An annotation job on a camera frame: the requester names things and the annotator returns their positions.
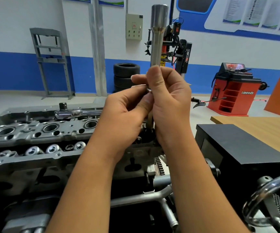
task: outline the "wall switch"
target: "wall switch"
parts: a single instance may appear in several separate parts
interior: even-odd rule
[[[126,39],[142,40],[143,15],[126,14]]]

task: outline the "wooden table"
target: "wooden table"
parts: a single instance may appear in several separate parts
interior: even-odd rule
[[[234,124],[280,152],[280,117],[212,116],[216,124]]]

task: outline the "steering wheel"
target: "steering wheel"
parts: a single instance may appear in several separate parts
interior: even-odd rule
[[[254,227],[269,227],[275,225],[280,228],[280,212],[272,198],[272,194],[280,189],[280,176],[275,179],[264,176],[258,180],[258,183],[261,186],[243,206],[243,217],[249,225]],[[270,216],[254,218],[254,214],[258,210],[258,205],[262,201],[264,201]]]

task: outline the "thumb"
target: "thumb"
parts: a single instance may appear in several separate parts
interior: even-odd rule
[[[154,96],[152,93],[147,93],[130,112],[139,120],[143,121],[153,108]]]
[[[146,73],[146,78],[155,100],[160,101],[169,94],[159,66],[150,67]]]

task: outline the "gray metal rack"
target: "gray metal rack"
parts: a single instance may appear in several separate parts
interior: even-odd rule
[[[62,37],[61,32],[57,31],[57,30],[54,30],[54,29],[48,29],[48,28],[31,28],[30,32],[31,32],[31,36],[32,36],[32,41],[33,41],[33,46],[34,46],[34,49],[35,49],[35,53],[37,55],[37,64],[38,64],[39,69],[40,69],[40,73],[41,73],[41,77],[42,77],[42,81],[43,81],[43,86],[44,86],[44,89],[45,89],[45,98],[46,97],[68,97],[68,99],[70,100],[74,96],[74,92],[71,90],[67,59],[65,57],[63,37]],[[55,37],[56,46],[43,46],[43,45],[41,45],[40,36]],[[51,49],[58,49],[58,50],[61,51],[62,59],[42,57],[41,53],[40,53],[40,48],[48,48],[49,51],[51,51]],[[65,79],[66,79],[66,82],[67,82],[68,94],[54,95],[53,92],[49,91],[42,63],[63,64]]]

